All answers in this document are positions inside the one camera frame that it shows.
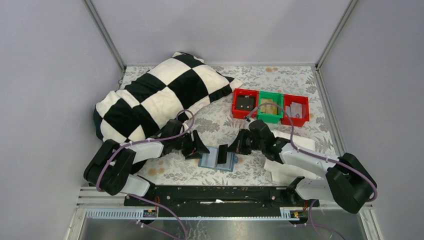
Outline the blue card holder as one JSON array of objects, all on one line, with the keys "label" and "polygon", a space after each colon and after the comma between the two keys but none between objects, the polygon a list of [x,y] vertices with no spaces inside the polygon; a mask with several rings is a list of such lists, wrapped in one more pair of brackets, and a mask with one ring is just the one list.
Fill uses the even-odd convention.
[{"label": "blue card holder", "polygon": [[209,154],[203,154],[202,158],[198,162],[198,166],[201,168],[232,172],[234,170],[234,164],[238,163],[238,157],[233,152],[227,152],[227,163],[217,164],[217,155],[219,147],[207,147],[210,151]]}]

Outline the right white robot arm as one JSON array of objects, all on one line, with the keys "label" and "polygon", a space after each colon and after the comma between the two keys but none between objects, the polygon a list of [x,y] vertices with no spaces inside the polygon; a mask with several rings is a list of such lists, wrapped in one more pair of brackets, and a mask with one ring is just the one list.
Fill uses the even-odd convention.
[{"label": "right white robot arm", "polygon": [[227,150],[239,155],[260,151],[277,166],[297,167],[318,176],[298,176],[290,183],[286,198],[293,206],[305,200],[324,200],[356,214],[377,197],[376,182],[353,154],[346,152],[332,159],[295,144],[293,136],[278,136],[262,120],[254,120],[247,129],[240,129]]}]

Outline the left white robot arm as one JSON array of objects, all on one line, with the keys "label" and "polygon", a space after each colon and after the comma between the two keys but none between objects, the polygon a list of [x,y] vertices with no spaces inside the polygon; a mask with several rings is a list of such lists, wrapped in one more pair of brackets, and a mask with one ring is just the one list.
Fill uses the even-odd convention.
[{"label": "left white robot arm", "polygon": [[183,126],[181,121],[170,119],[153,137],[138,143],[120,144],[106,140],[86,167],[83,177],[100,190],[114,196],[119,193],[136,195],[144,206],[152,204],[155,192],[151,183],[137,176],[147,160],[180,151],[186,159],[200,159],[209,154],[196,130]]}]

